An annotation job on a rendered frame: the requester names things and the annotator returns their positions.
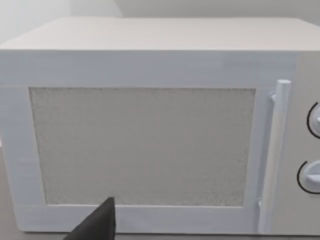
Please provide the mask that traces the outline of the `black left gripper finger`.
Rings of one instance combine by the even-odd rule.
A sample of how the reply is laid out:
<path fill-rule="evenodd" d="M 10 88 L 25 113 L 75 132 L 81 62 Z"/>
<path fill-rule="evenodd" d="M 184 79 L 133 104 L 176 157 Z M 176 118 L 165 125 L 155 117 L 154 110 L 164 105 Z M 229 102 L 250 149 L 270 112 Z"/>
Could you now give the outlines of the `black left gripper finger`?
<path fill-rule="evenodd" d="M 108 197 L 63 240 L 115 240 L 115 198 Z"/>

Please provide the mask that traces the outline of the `pale microwave door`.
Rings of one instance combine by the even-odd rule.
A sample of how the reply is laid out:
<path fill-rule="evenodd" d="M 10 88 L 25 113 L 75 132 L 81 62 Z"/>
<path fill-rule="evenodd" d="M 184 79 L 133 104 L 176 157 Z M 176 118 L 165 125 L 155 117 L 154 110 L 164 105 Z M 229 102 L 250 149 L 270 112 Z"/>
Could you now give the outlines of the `pale microwave door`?
<path fill-rule="evenodd" d="M 125 234 L 253 234 L 285 51 L 0 51 L 17 227 L 69 232 L 115 197 Z"/>

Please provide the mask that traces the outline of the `pale microwave oven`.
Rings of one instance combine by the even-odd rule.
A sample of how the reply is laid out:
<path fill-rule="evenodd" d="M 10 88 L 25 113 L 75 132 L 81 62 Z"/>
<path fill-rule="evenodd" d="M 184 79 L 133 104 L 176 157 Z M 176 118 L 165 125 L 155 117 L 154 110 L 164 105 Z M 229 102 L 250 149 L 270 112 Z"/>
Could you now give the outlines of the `pale microwave oven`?
<path fill-rule="evenodd" d="M 122 18 L 67 17 L 0 45 L 0 51 L 214 51 L 293 52 L 281 160 L 270 233 L 320 235 L 320 195 L 297 184 L 307 161 L 320 160 L 320 139 L 307 129 L 307 114 L 320 104 L 320 27 L 296 18 Z"/>

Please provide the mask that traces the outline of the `pale microwave knob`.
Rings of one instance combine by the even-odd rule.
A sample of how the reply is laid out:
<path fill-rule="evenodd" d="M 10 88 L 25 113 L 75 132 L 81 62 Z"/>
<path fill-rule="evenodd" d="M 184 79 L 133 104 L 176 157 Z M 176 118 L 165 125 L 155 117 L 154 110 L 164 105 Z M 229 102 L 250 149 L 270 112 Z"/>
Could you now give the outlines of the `pale microwave knob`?
<path fill-rule="evenodd" d="M 309 109 L 306 117 L 306 126 L 309 133 L 320 140 L 320 104 L 315 102 Z"/>
<path fill-rule="evenodd" d="M 320 160 L 305 161 L 297 171 L 296 181 L 305 193 L 320 195 Z"/>

